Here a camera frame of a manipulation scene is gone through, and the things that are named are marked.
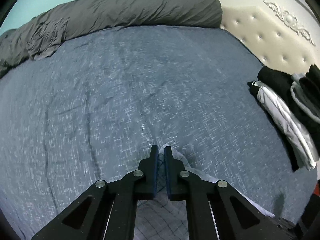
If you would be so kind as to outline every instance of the crumpled gray cloth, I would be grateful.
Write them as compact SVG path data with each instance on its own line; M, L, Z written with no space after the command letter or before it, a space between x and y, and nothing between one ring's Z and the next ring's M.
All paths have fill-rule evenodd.
M115 26L219 28L218 0L76 0L60 4L0 36L0 78L31 59L51 56L67 40Z
M303 92L299 83L299 79L305 76L306 75L304 73L295 73L291 76L293 80L290 88L291 96L303 112L305 112L313 121L320 124L320 109L310 101L307 95Z
M165 144L159 149L156 198L152 201L138 201L134 240L189 239L186 202L172 202L168 200L167 196L164 164L164 148L166 146L169 145ZM191 168L188 160L182 153L178 152L174 148L171 149L173 158L181 160L187 171L197 174L202 180L207 180L213 183L218 181L217 178L214 178L203 171ZM274 214L254 203L246 196L244 197L265 216L274 217Z

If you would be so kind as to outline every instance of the checkered cloth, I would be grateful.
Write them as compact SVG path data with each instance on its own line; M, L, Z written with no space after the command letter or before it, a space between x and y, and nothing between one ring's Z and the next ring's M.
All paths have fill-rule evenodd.
M139 200L136 215L136 224L134 229L134 240L188 240L188 220L185 201L168 200L166 180L165 180L165 164L164 164L164 148L169 146L165 144L159 150L158 165L158 181L157 195L152 201ZM172 148L174 159L183 162L187 171L197 174L202 180L217 182L218 179L205 174L202 171L190 167L188 160L183 154ZM266 216L274 217L274 215L247 197L260 212Z

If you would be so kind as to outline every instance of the bed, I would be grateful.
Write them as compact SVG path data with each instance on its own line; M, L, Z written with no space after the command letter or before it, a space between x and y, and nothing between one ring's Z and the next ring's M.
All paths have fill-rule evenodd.
M0 79L0 209L21 239L96 180L135 170L152 144L297 222L316 169L292 171L247 82L263 65L320 65L319 24L303 0L219 2L220 28L97 30L21 56Z

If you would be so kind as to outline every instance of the stack of clothes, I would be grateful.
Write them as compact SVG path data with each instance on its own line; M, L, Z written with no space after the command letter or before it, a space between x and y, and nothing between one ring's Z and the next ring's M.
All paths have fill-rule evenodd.
M250 93L289 142L293 170L314 169L320 151L320 70L289 75L264 66Z

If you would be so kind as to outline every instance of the sheet pattern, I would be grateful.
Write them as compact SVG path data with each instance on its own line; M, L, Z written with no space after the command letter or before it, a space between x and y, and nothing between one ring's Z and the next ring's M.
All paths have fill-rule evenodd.
M259 60L224 30L115 27L62 44L0 80L0 208L22 239L152 144L296 222L316 171L292 172L248 91Z

